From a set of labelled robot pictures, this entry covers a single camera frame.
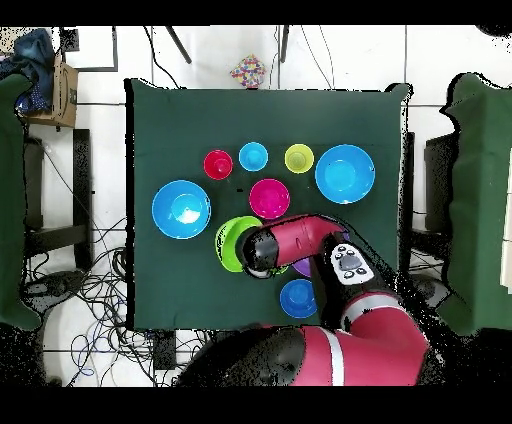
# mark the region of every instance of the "blue cup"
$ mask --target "blue cup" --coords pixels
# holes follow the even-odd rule
[[[262,144],[251,141],[240,149],[238,160],[245,170],[259,171],[267,164],[268,152]]]

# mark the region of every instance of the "red cup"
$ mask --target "red cup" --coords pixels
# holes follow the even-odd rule
[[[233,160],[224,150],[212,150],[203,163],[204,172],[214,180],[226,178],[233,169]]]

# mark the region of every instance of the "large blue bowl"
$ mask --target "large blue bowl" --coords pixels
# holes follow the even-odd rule
[[[176,180],[163,186],[153,199],[153,221],[168,237],[189,239],[210,221],[210,199],[197,184]]]
[[[375,181],[375,166],[363,149],[341,144],[327,150],[316,165],[316,185],[331,202],[361,200]]]

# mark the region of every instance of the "blue fabric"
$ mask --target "blue fabric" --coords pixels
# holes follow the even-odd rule
[[[0,80],[22,73],[34,83],[16,101],[21,113],[49,110],[53,103],[53,65],[55,54],[43,28],[25,34],[14,42],[14,55],[0,62]]]

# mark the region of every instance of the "plastic bowl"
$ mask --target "plastic bowl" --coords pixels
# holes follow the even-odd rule
[[[265,146],[252,141],[240,149],[238,160],[245,170],[260,171],[267,164],[268,152]]]
[[[281,290],[279,301],[283,311],[293,318],[308,318],[317,309],[313,284],[302,278],[286,283]]]
[[[348,233],[343,233],[343,238],[345,240],[350,240]],[[297,271],[299,274],[302,274],[304,277],[311,278],[311,262],[310,258],[304,258],[300,261],[294,262],[292,264],[293,269]]]
[[[284,164],[294,174],[309,171],[314,162],[313,151],[305,144],[294,144],[284,154]]]
[[[252,187],[249,204],[256,215],[265,219],[276,219],[290,206],[290,193],[282,182],[266,178]]]
[[[241,216],[230,219],[215,234],[215,252],[222,266],[230,272],[242,272],[243,267],[235,252],[236,240],[245,230],[261,225],[254,216]]]
[[[174,239],[189,239],[210,221],[210,199],[197,184],[176,180],[163,186],[153,198],[153,221],[162,233]]]
[[[316,165],[315,180],[320,192],[331,202],[354,203],[372,188],[375,166],[363,149],[342,144],[322,155]]]
[[[231,174],[233,160],[224,150],[212,150],[204,158],[203,169],[210,178],[222,180]]]

